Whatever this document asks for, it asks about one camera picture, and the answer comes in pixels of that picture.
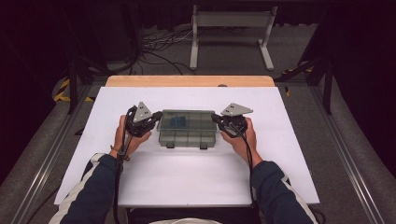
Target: floor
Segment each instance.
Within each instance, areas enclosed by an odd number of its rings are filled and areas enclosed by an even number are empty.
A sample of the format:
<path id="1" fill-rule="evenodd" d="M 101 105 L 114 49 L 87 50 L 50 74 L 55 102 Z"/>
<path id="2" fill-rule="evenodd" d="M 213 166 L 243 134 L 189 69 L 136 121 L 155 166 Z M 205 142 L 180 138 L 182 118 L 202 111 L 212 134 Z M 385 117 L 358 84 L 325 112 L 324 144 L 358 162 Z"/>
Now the floor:
<path id="1" fill-rule="evenodd" d="M 257 46 L 263 33 L 258 29 L 218 28 L 200 30 L 198 68 L 175 64 L 183 75 L 267 75 L 278 77 L 296 67 L 316 26 L 275 27 L 268 49 L 275 70 L 267 71 Z M 181 26 L 179 30 L 189 30 Z M 146 34 L 157 32 L 155 28 Z M 164 31 L 155 33 L 161 36 Z M 191 33 L 181 33 L 175 44 L 159 51 L 147 49 L 171 62 L 190 62 Z M 119 64 L 110 64 L 115 68 Z M 131 70 L 132 75 L 176 75 L 176 68 L 154 54 L 145 53 Z M 350 115 L 336 81 L 332 86 L 332 115 L 321 106 L 323 83 L 307 87 L 305 74 L 286 83 L 276 83 L 316 186 L 320 204 L 312 206 L 323 213 L 327 223 L 396 223 L 396 180 L 376 156 L 359 125 Z M 54 87 L 54 95 L 64 80 Z M 97 76 L 91 86 L 79 86 L 79 95 L 94 98 L 105 77 Z M 57 101 L 35 137 L 21 155 L 7 180 L 0 187 L 0 223 L 25 223 L 33 212 L 60 185 L 73 156 L 94 101 L 80 101 L 72 115 L 69 103 Z M 43 171 L 45 161 L 52 161 Z M 57 211 L 54 195 L 43 204 L 30 223 L 45 223 Z M 106 223 L 114 223 L 112 214 Z"/>

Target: clear plastic box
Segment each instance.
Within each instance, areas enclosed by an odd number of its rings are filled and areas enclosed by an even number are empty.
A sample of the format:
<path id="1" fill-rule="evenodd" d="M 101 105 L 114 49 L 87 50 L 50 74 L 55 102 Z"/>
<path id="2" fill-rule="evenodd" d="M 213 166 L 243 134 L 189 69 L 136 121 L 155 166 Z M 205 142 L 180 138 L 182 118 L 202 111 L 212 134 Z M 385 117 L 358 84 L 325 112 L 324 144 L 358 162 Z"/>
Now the clear plastic box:
<path id="1" fill-rule="evenodd" d="M 216 143 L 218 130 L 212 110 L 164 110 L 157 126 L 162 147 L 198 147 L 207 149 Z"/>

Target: metal frame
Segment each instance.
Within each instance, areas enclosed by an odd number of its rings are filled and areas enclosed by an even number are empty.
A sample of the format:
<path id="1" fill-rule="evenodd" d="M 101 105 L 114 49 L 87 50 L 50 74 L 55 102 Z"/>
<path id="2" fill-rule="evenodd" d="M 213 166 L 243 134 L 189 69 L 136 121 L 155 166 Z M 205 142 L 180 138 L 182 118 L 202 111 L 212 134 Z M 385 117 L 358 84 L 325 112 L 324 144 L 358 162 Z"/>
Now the metal frame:
<path id="1" fill-rule="evenodd" d="M 46 181 L 50 175 L 50 171 L 52 170 L 53 165 L 55 164 L 61 150 L 64 147 L 65 138 L 69 133 L 69 130 L 75 121 L 77 113 L 84 103 L 85 98 L 88 96 L 90 88 L 91 86 L 89 85 L 83 86 L 76 109 L 72 114 L 66 116 L 61 130 L 58 132 L 58 135 L 56 136 L 56 139 L 52 144 L 46 159 L 44 159 L 43 164 L 36 173 L 33 183 L 23 198 L 23 201 L 21 202 L 21 205 L 18 208 L 14 218 L 12 218 L 11 223 L 25 223 L 29 217 L 33 205 L 35 205 L 35 201 L 37 200 L 41 190 L 44 188 L 44 185 L 46 184 Z"/>
<path id="2" fill-rule="evenodd" d="M 196 69 L 198 63 L 198 27 L 199 26 L 237 26 L 237 27 L 264 27 L 265 35 L 259 39 L 259 46 L 265 66 L 269 71 L 274 70 L 267 44 L 274 24 L 277 7 L 271 11 L 262 12 L 208 12 L 198 11 L 196 5 L 192 10 L 192 46 L 190 68 Z"/>
<path id="3" fill-rule="evenodd" d="M 318 87 L 309 87 L 309 90 L 311 91 L 311 94 L 313 95 L 314 100 L 318 105 L 318 108 L 320 109 L 320 112 L 323 115 L 323 118 L 325 119 L 326 124 L 328 125 L 332 133 L 332 139 L 336 144 L 337 153 L 340 156 L 341 162 L 344 164 L 346 173 L 349 176 L 353 188 L 358 194 L 361 205 L 363 206 L 367 217 L 370 219 L 370 223 L 385 223 L 384 219 L 379 213 L 378 208 L 375 205 L 374 199 L 371 196 L 363 177 L 361 176 L 361 173 L 359 172 L 358 167 L 356 166 L 352 156 L 349 153 L 347 144 L 344 142 L 344 139 L 340 134 L 334 119 L 331 115 L 327 113 L 324 106 L 321 105 L 322 96 L 320 90 L 318 89 Z"/>

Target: wooden table edge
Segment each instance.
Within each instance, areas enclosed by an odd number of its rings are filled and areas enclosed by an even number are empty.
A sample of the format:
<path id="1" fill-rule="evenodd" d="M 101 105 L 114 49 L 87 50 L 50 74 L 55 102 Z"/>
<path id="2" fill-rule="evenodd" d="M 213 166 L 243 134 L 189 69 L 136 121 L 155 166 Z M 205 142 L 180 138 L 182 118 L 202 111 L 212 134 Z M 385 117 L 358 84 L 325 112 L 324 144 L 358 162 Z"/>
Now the wooden table edge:
<path id="1" fill-rule="evenodd" d="M 269 76 L 111 76 L 107 87 L 274 87 Z"/>

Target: black curtain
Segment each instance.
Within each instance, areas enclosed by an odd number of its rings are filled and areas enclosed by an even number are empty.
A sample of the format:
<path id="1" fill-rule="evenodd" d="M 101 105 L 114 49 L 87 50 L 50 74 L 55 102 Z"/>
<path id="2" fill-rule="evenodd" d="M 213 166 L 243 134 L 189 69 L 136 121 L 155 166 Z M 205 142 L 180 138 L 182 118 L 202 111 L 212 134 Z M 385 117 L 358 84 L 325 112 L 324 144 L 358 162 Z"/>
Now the black curtain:
<path id="1" fill-rule="evenodd" d="M 55 106 L 52 89 L 66 59 L 35 1 L 9 0 L 0 7 L 0 183 Z"/>
<path id="2" fill-rule="evenodd" d="M 334 75 L 355 120 L 396 176 L 396 5 L 353 7 L 352 27 L 334 56 Z"/>

